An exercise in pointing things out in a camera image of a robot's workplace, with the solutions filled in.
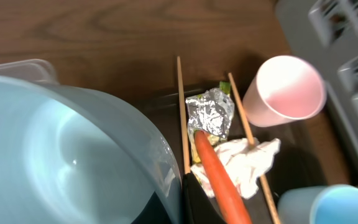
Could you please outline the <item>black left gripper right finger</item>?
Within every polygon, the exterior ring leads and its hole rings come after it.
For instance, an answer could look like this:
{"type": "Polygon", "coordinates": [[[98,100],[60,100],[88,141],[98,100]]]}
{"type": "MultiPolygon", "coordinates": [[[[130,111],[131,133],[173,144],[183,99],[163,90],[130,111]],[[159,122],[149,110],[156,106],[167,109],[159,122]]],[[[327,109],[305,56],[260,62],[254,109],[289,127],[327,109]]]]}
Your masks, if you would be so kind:
{"type": "Polygon", "coordinates": [[[188,173],[182,178],[184,223],[226,224],[218,215],[195,175],[188,173]]]}

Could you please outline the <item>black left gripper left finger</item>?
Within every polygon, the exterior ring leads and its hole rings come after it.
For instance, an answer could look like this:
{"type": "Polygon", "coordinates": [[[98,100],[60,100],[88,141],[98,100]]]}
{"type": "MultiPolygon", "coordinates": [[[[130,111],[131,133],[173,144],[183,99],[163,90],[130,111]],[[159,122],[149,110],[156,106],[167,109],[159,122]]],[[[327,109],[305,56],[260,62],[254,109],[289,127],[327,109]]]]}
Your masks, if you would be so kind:
{"type": "Polygon", "coordinates": [[[143,211],[131,224],[171,224],[171,220],[158,195],[154,192],[143,211]]]}

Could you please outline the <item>light blue plastic bowl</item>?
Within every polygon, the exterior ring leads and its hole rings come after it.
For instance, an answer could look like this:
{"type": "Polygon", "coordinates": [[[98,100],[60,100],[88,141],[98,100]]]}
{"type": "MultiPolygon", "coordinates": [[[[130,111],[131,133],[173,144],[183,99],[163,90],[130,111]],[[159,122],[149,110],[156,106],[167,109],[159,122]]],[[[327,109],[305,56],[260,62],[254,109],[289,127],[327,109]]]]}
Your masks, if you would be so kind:
{"type": "Polygon", "coordinates": [[[139,110],[0,76],[0,223],[132,223],[154,192],[181,223],[177,161],[139,110]]]}

